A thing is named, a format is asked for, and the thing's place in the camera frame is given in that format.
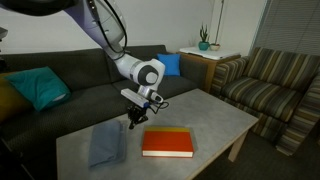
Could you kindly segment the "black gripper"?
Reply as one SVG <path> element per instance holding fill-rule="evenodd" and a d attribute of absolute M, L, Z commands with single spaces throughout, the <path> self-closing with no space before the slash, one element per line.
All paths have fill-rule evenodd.
<path fill-rule="evenodd" d="M 132 130 L 135 127 L 135 122 L 141 124 L 148 120 L 146 109 L 133 104 L 128 107 L 128 118 L 130 119 L 129 129 Z"/>

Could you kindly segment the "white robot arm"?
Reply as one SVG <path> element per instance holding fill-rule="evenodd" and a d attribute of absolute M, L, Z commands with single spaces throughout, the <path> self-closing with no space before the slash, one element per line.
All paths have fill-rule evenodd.
<path fill-rule="evenodd" d="M 47 16 L 65 11 L 81 29 L 112 59 L 119 73 L 139 85 L 138 92 L 123 89 L 121 94 L 133 102 L 128 109 L 129 128 L 148 120 L 147 109 L 163 104 L 157 93 L 165 65 L 159 60 L 141 61 L 129 55 L 122 39 L 127 39 L 125 20 L 115 0 L 0 0 L 2 7 L 31 16 Z"/>

